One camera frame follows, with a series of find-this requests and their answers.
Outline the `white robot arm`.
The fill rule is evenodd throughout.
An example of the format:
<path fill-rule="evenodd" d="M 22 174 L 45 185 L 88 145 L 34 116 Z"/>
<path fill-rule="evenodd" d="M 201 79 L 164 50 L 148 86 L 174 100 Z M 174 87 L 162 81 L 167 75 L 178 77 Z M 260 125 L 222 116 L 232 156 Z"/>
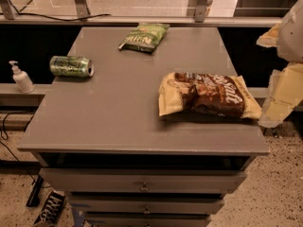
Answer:
<path fill-rule="evenodd" d="M 303 0 L 297 0 L 280 24 L 261 35 L 257 45 L 275 47 L 277 55 L 288 62 L 270 76 L 259 119 L 262 127 L 275 128 L 303 100 Z"/>

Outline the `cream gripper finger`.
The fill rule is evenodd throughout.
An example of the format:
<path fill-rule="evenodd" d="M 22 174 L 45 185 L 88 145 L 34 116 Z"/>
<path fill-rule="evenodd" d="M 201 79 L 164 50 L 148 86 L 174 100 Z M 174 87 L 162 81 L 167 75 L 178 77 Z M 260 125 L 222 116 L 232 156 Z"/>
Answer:
<path fill-rule="evenodd" d="M 264 128 L 277 127 L 302 100 L 303 64 L 289 62 L 282 71 L 274 70 L 270 76 L 258 123 Z"/>

